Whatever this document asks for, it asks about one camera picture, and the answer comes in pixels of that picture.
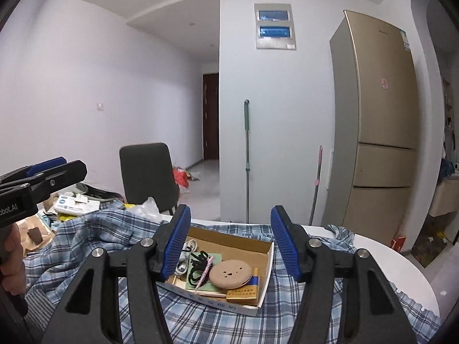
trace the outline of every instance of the blue plaid fabric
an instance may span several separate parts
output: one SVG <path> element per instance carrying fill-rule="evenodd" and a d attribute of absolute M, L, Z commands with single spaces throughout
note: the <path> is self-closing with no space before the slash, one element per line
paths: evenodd
<path fill-rule="evenodd" d="M 121 203 L 115 203 L 109 209 L 67 221 L 61 225 L 51 244 L 39 252 L 30 253 L 25 259 L 29 286 L 28 300 L 39 296 L 43 303 L 43 298 L 46 297 L 50 306 L 56 306 L 72 277 L 94 248 L 103 247 L 108 252 L 128 249 L 141 239 L 152 236 L 160 225 L 137 217 L 123 208 Z M 269 225 L 233 224 L 199 227 L 264 241 L 274 239 Z M 352 232 L 335 226 L 328 226 L 327 229 L 335 232 L 337 238 L 316 238 L 332 249 L 355 252 Z M 403 292 L 397 292 L 395 285 L 392 284 L 392 287 L 418 342 L 427 343 L 439 329 L 440 318 L 422 308 Z M 256 317 L 204 306 L 162 288 L 158 288 L 158 291 L 174 343 L 286 343 L 298 313 L 304 288 L 304 284 L 297 284 L 287 274 L 276 245 L 268 290 Z M 327 339 L 329 344 L 337 341 L 342 291 L 343 281 L 337 278 L 334 282 L 333 307 Z M 133 343 L 125 278 L 119 280 L 119 308 L 123 341 Z"/>

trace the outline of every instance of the office chair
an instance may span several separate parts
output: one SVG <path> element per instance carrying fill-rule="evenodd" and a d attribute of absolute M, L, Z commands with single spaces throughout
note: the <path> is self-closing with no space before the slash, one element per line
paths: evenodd
<path fill-rule="evenodd" d="M 152 197 L 160 212 L 177 209 L 178 185 L 165 143 L 124 146 L 119 150 L 122 182 L 128 203 L 142 204 Z"/>

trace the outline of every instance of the wooden door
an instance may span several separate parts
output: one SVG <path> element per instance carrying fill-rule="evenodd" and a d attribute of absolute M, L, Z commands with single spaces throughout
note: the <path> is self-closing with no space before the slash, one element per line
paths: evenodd
<path fill-rule="evenodd" d="M 219 158 L 219 75 L 203 76 L 204 159 Z"/>

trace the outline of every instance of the round coaster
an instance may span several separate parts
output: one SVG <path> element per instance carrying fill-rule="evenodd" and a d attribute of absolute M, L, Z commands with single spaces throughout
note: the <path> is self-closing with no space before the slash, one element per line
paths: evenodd
<path fill-rule="evenodd" d="M 252 277 L 252 268 L 241 260 L 226 260 L 216 264 L 209 273 L 214 286 L 232 290 L 243 286 Z"/>

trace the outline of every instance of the yellow cigarette pack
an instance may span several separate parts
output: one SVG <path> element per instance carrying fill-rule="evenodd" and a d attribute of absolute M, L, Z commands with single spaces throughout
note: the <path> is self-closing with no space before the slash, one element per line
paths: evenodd
<path fill-rule="evenodd" d="M 258 268 L 255 268 L 252 278 L 244 286 L 226 292 L 226 301 L 230 303 L 257 305 L 258 299 Z"/>

